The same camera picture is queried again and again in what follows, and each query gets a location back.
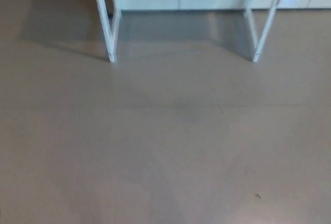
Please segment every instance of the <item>metal leg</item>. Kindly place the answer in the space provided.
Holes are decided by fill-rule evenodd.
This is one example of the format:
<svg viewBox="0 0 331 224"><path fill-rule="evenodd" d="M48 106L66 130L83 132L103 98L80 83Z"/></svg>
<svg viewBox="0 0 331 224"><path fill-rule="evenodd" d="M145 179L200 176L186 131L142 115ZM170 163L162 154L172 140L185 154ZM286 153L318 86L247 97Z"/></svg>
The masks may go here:
<svg viewBox="0 0 331 224"><path fill-rule="evenodd" d="M104 39L106 41L106 47L107 47L109 60L110 60L110 62L115 62L116 56L115 56L114 40L117 40L117 37L116 38L113 37L113 34L115 34L115 33L112 33L112 30L110 28L105 1L97 0L97 5L98 5L99 14L100 14L100 20L101 20L102 30L103 30L103 34L104 34Z"/></svg>
<svg viewBox="0 0 331 224"><path fill-rule="evenodd" d="M261 37L260 39L258 39L253 13L251 8L248 7L249 0L245 0L245 18L247 20L248 29L250 32L250 46L251 46L251 56L253 62L257 62L259 60L260 54L265 45L266 38L272 26L278 3L279 0L272 1Z"/></svg>

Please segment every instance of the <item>gray floor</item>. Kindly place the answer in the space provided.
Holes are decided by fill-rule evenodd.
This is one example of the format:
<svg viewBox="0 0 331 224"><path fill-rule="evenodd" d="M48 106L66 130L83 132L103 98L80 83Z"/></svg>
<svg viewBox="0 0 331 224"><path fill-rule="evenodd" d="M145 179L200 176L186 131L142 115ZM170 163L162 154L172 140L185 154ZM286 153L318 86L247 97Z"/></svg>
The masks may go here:
<svg viewBox="0 0 331 224"><path fill-rule="evenodd" d="M0 224L330 223L331 12L257 64L240 13L125 13L111 65L94 0L0 10Z"/></svg>

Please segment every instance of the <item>beige vinyl floor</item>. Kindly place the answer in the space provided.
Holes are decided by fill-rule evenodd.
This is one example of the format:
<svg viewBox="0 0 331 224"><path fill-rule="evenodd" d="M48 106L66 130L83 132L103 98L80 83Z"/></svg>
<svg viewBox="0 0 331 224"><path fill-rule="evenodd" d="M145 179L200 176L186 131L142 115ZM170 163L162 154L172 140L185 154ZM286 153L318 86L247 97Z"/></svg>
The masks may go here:
<svg viewBox="0 0 331 224"><path fill-rule="evenodd" d="M115 65L94 0L0 11L0 224L331 222L331 11L256 64L241 13L124 13Z"/></svg>

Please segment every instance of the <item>table leg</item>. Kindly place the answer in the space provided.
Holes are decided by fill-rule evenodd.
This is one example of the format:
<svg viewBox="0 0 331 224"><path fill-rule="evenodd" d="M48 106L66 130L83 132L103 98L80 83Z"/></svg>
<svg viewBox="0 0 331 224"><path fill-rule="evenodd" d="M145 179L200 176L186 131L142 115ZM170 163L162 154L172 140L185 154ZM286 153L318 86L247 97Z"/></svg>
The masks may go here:
<svg viewBox="0 0 331 224"><path fill-rule="evenodd" d="M266 38L269 34L270 28L273 24L273 20L275 18L278 3L279 0L272 0L261 37L260 39L258 39L253 13L251 8L249 7L249 0L245 0L245 18L247 20L248 31L250 33L251 58L253 62L257 62L260 58L261 52L265 45Z"/></svg>
<svg viewBox="0 0 331 224"><path fill-rule="evenodd" d="M104 0L97 0L97 5L98 5L98 10L99 10L102 30L103 30L103 34L104 34L104 39L106 41L106 47L107 47L109 60L110 60L110 62L115 62L116 61L115 45L114 45L115 38L113 37L112 30L111 30L111 27L109 24L106 3Z"/></svg>

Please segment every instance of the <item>white metal frame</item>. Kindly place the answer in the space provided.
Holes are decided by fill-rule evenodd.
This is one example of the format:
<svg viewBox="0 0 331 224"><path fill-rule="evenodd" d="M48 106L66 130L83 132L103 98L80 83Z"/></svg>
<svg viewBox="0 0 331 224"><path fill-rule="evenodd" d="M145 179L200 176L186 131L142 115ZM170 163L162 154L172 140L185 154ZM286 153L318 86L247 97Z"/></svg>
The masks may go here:
<svg viewBox="0 0 331 224"><path fill-rule="evenodd" d="M119 20L121 18L121 9L118 5L118 0L113 0L114 2L114 15L112 26L109 24L107 7L104 0L97 0L100 21L102 25L102 30L104 34L104 39L106 41L107 52L110 62L116 62L116 45L119 29Z"/></svg>
<svg viewBox="0 0 331 224"><path fill-rule="evenodd" d="M264 48L266 38L267 38L270 28L273 24L277 6L278 6L280 0L272 0L271 6L269 9L269 13L268 13L268 17L267 17L267 20L265 21L264 28L263 28L260 38L258 38L258 32L256 29L253 12L252 12L252 9L249 7L249 1L250 0L245 0L244 15L245 15L248 30L250 33L249 38L250 38L251 59L253 62L257 62L260 58L261 52Z"/></svg>
<svg viewBox="0 0 331 224"><path fill-rule="evenodd" d="M250 52L251 59L253 62L259 60L260 54L263 50L266 38L272 26L276 9L280 0L272 0L271 6L269 8L269 13L267 20L264 24L264 28L260 38L258 38L258 32L255 26L255 20L253 16L252 9L249 7L250 0L245 0L244 5L244 16L247 22L249 38L250 38ZM121 9L119 7L118 0L114 0L114 16L112 27L110 27L109 19L107 15L106 3L104 0L97 0L101 25L103 29L104 39L106 41L107 52L110 62L116 62L116 45L119 29L119 20L121 18Z"/></svg>

